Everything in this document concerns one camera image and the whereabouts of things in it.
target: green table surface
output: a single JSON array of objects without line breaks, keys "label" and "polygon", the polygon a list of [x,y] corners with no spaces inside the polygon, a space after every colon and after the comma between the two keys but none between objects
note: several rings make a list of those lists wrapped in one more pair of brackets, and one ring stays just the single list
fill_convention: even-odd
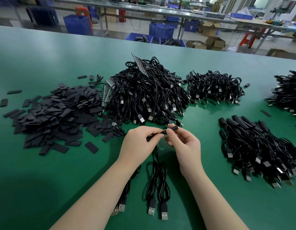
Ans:
[{"label": "green table surface", "polygon": [[[182,119],[184,128],[201,141],[205,172],[228,203],[250,229],[296,229],[296,178],[294,186],[283,184],[273,189],[263,178],[244,181],[231,173],[231,166],[221,152],[218,119],[245,115],[263,120],[277,137],[286,137],[296,145],[296,118],[276,107],[268,107],[264,97],[276,86],[275,74],[296,70],[296,60],[240,53],[218,52],[164,46],[126,40],[69,35],[47,31],[0,26],[0,229],[48,229],[111,166],[119,154],[123,137],[109,143],[84,131],[81,147],[70,147],[66,154],[50,151],[39,156],[40,148],[23,149],[25,135],[13,134],[12,120],[2,117],[21,109],[27,98],[49,95],[64,82],[86,85],[80,75],[108,78],[133,61],[131,52],[141,59],[156,56],[171,72],[185,77],[192,69],[199,73],[220,71],[241,77],[250,83],[241,105],[190,105]],[[22,93],[6,95],[9,90]],[[268,118],[260,110],[266,110]],[[132,124],[124,129],[134,128]],[[100,150],[92,154],[84,144],[92,141]],[[144,192],[151,167],[143,164],[131,182],[125,212],[110,218],[106,229],[205,229],[192,193],[181,175],[174,151],[160,142],[160,160],[168,166],[171,199],[168,221],[147,214]]]}]

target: workbench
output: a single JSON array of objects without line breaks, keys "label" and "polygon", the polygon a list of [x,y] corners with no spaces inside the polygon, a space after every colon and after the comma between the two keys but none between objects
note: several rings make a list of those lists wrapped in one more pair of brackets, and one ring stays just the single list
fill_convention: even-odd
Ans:
[{"label": "workbench", "polygon": [[[107,79],[126,69],[125,62],[134,61],[131,53],[141,59],[155,56],[182,78],[192,69],[199,73],[218,70],[241,77],[242,85],[251,84],[240,98],[241,105],[191,104],[185,117],[179,119],[200,139],[206,174],[250,229],[296,230],[296,178],[292,180],[294,186],[282,184],[281,189],[273,189],[261,177],[247,182],[241,174],[234,175],[221,151],[218,125],[221,117],[245,115],[252,121],[265,121],[275,136],[285,137],[296,146],[296,118],[268,107],[264,100],[276,87],[274,75],[296,70],[296,60],[4,26],[0,26],[0,100],[9,101],[7,107],[0,108],[0,230],[49,229],[115,162],[123,141],[119,137],[104,143],[101,135],[94,138],[83,131],[80,147],[70,147],[65,154],[51,150],[40,156],[40,148],[23,149],[25,135],[14,135],[12,120],[2,115],[21,109],[25,99],[49,95],[60,82],[87,85],[88,78],[78,80],[77,76],[100,74]],[[17,89],[22,93],[6,94]],[[265,116],[262,109],[272,117]],[[123,124],[124,130],[134,127]],[[88,141],[99,148],[96,154],[84,147]],[[163,139],[159,158],[168,167],[168,221],[160,219],[159,206],[154,216],[147,214],[144,189],[147,170],[152,170],[151,166],[147,168],[152,161],[149,156],[131,182],[125,211],[112,216],[106,229],[205,229],[176,155]]]},{"label": "workbench", "polygon": [[[55,1],[58,3],[72,3],[72,4],[81,4],[81,5],[91,5],[96,7],[97,14],[99,16],[105,16],[105,25],[106,29],[104,31],[104,27],[102,24],[102,18],[99,19],[100,23],[100,29],[101,29],[101,36],[104,37],[108,34],[108,22],[107,22],[107,16],[114,16],[116,18],[128,18],[128,19],[139,19],[139,20],[144,20],[144,21],[151,21],[151,18],[145,18],[145,17],[134,17],[134,16],[121,16],[121,15],[116,15],[116,14],[110,14],[106,12],[107,8],[114,8],[114,9],[119,9],[119,10],[125,10],[125,11],[132,11],[132,12],[140,12],[140,13],[154,13],[157,15],[163,15],[163,16],[172,16],[172,17],[179,17],[181,18],[181,22],[174,22],[175,24],[180,25],[179,27],[179,33],[177,39],[182,40],[183,34],[184,34],[184,28],[188,24],[188,22],[192,19],[194,20],[199,20],[199,21],[211,21],[211,22],[218,22],[218,23],[228,23],[228,24],[233,24],[236,26],[243,26],[243,27],[250,27],[253,31],[249,31],[248,28],[245,30],[236,30],[236,29],[228,29],[233,32],[237,33],[250,33],[252,34],[252,38],[255,36],[261,37],[262,40],[260,44],[257,46],[257,48],[254,51],[254,54],[257,53],[267,36],[272,36],[276,38],[291,38],[294,39],[292,36],[286,36],[286,35],[276,35],[273,34],[275,31],[285,31],[288,28],[286,26],[273,26],[273,25],[266,25],[266,24],[258,24],[258,23],[251,23],[251,22],[239,22],[235,21],[229,17],[225,17],[224,19],[219,19],[219,18],[211,18],[211,17],[206,17],[202,14],[195,14],[191,13],[189,10],[186,9],[171,9],[171,8],[164,8],[164,7],[151,7],[151,5],[137,5],[137,4],[131,4],[131,3],[125,3],[125,2],[120,2],[120,3],[112,3],[109,1],[96,1],[96,0],[48,0],[48,1]],[[33,7],[34,5],[27,4],[26,6],[28,7]],[[54,9],[60,9],[60,10],[68,10],[68,11],[74,11],[73,9],[70,8],[64,8],[64,7],[49,7],[49,8],[54,8]],[[161,20],[161,19],[153,19],[153,22],[156,23],[172,23],[170,21],[166,20]],[[267,28],[266,33],[261,33],[261,29]],[[227,28],[224,27],[216,27],[216,29],[221,29],[221,30],[226,30]]]}]

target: metal table frame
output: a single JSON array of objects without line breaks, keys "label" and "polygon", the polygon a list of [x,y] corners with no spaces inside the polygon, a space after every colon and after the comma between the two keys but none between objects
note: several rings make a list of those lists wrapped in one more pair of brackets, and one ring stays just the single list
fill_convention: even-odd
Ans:
[{"label": "metal table frame", "polygon": [[[273,26],[273,25],[265,25],[265,24],[257,24],[257,23],[244,23],[244,22],[238,22],[234,21],[233,19],[230,18],[224,18],[224,19],[217,19],[217,18],[210,18],[210,17],[205,17],[203,15],[199,14],[194,14],[191,13],[188,10],[178,10],[178,9],[171,9],[171,8],[164,8],[164,7],[153,7],[153,6],[140,6],[136,4],[130,4],[130,3],[112,3],[109,1],[96,1],[96,0],[51,0],[55,2],[60,2],[60,3],[72,3],[72,4],[82,4],[82,5],[91,5],[96,7],[97,14],[99,15],[99,23],[100,23],[100,29],[101,29],[101,36],[104,37],[108,34],[108,21],[107,21],[107,16],[114,16],[116,18],[127,18],[127,19],[138,19],[138,20],[143,20],[143,21],[151,21],[152,19],[150,18],[139,18],[139,17],[131,17],[131,16],[121,16],[121,15],[115,15],[115,14],[108,14],[106,12],[107,8],[114,8],[114,9],[119,9],[119,10],[125,10],[125,11],[133,11],[133,12],[141,12],[141,13],[154,13],[158,15],[165,15],[165,16],[173,16],[173,17],[180,17],[181,22],[170,22],[166,20],[158,20],[158,19],[153,19],[154,22],[157,23],[175,23],[180,25],[179,28],[179,33],[178,33],[178,39],[182,40],[183,34],[184,34],[184,28],[188,21],[190,19],[194,20],[204,20],[204,21],[211,21],[211,22],[218,22],[218,23],[229,23],[229,24],[234,24],[237,26],[248,26],[251,27],[253,31],[249,30],[231,30],[233,32],[247,32],[251,33],[252,37],[250,41],[255,37],[259,36],[262,38],[260,44],[257,46],[256,50],[254,51],[254,54],[257,53],[257,51],[260,49],[261,45],[267,38],[267,36],[272,36],[276,38],[294,38],[292,36],[284,36],[284,35],[273,35],[272,33],[275,31],[282,31],[287,29],[284,26]],[[73,12],[86,12],[86,11],[76,11],[75,9],[69,9],[69,8],[62,8],[62,7],[49,7],[49,8],[54,8],[54,9],[61,9],[61,10],[68,10],[68,11],[73,11]],[[105,25],[106,25],[106,31],[104,32],[103,25],[102,25],[102,17],[105,16]],[[262,28],[268,28],[268,31],[266,33],[260,33],[260,30]]]}]

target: gray floor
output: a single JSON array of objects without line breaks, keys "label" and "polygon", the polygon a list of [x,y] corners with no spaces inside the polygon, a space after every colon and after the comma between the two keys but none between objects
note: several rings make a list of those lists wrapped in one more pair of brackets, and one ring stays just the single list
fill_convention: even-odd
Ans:
[{"label": "gray floor", "polygon": [[[61,3],[55,3],[56,6],[63,6],[66,8],[74,8],[75,5],[73,4],[61,4]],[[30,29],[37,29],[37,30],[46,30],[46,31],[55,31],[55,32],[62,32],[67,33],[63,17],[67,16],[69,14],[74,14],[74,12],[71,11],[64,11],[64,10],[56,10],[59,20],[59,26],[58,27],[44,27],[44,26],[36,26],[33,23],[31,23],[30,18],[25,10],[25,7],[17,7],[17,11],[21,17],[21,19],[24,22],[24,26],[26,28]],[[141,17],[141,13],[136,12],[127,12],[128,16],[137,16]],[[0,25],[3,26],[13,26],[15,25],[15,13],[12,11],[11,8],[8,7],[0,7]],[[149,21],[142,21],[142,20],[130,20],[127,19],[126,22],[108,22],[108,28],[109,28],[109,34],[108,38],[119,38],[119,39],[125,39],[129,33],[136,32],[141,34],[148,34],[149,33]],[[173,38],[177,38],[179,27],[175,29]],[[100,31],[100,24],[93,24],[92,29],[92,35],[93,36],[101,36]],[[232,32],[224,32],[220,31],[218,34],[218,37],[222,38],[226,41],[226,46],[224,47],[223,51],[228,52],[239,52],[239,53],[247,53],[247,54],[253,54],[253,51],[260,43],[260,40],[255,40],[253,46],[251,49],[248,49],[244,46],[239,47],[238,44],[243,39],[244,34],[239,33],[232,33]],[[198,32],[184,32],[183,40],[186,42],[187,40],[200,40],[205,41],[207,37],[201,35]],[[276,48],[276,49],[282,49],[286,50],[291,53],[296,53],[296,42],[292,41],[291,39],[287,38],[268,38],[259,51],[257,52],[258,55],[266,55],[269,49]]]}]

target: hand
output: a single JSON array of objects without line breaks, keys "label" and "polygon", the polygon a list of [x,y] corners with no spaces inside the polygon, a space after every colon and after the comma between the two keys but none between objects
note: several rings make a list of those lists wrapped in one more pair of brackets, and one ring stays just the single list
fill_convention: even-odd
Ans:
[{"label": "hand", "polygon": [[185,177],[194,169],[202,168],[200,141],[189,131],[180,127],[176,131],[168,128],[166,132],[168,136],[165,140],[176,150],[182,175]]},{"label": "hand", "polygon": [[[143,163],[160,139],[164,137],[161,133],[163,130],[156,127],[140,126],[128,131],[128,134],[123,140],[119,157],[117,161],[134,167],[134,170]],[[147,142],[147,136],[156,134]]]}]

